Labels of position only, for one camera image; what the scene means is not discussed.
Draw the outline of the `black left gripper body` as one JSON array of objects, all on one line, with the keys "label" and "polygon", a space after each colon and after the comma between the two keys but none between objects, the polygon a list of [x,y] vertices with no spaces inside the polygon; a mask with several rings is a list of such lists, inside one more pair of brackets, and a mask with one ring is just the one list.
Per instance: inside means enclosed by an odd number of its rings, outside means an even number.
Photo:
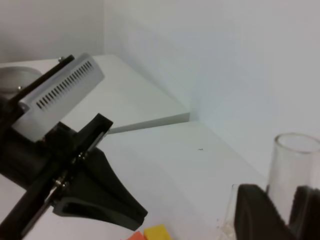
[{"label": "black left gripper body", "polygon": [[72,55],[61,58],[52,69],[1,102],[0,172],[25,189],[24,195],[0,224],[3,238],[22,238],[28,233],[113,124],[98,114],[79,132],[74,132],[60,120],[36,142],[12,128],[24,113],[19,100],[75,59],[77,57]]}]

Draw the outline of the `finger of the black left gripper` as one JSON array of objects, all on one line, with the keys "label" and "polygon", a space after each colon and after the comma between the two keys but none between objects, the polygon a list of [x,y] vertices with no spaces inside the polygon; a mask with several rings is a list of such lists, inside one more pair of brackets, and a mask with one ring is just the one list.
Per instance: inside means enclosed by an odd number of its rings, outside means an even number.
[{"label": "finger of the black left gripper", "polygon": [[105,154],[94,149],[80,164],[53,213],[103,221],[135,231],[148,211],[119,180]]}]

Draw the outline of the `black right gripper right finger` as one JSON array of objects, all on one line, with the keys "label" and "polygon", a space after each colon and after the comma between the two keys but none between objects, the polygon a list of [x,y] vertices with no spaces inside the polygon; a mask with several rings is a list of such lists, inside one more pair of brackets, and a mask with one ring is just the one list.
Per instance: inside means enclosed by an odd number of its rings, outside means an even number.
[{"label": "black right gripper right finger", "polygon": [[320,238],[320,190],[299,186],[294,194],[289,227],[297,240]]}]

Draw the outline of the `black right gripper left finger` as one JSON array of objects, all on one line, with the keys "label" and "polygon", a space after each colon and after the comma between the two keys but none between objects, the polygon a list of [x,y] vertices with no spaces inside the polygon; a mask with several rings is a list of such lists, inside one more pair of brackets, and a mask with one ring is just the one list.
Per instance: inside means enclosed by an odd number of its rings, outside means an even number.
[{"label": "black right gripper left finger", "polygon": [[238,240],[295,240],[268,195],[258,185],[238,187],[234,230]]}]

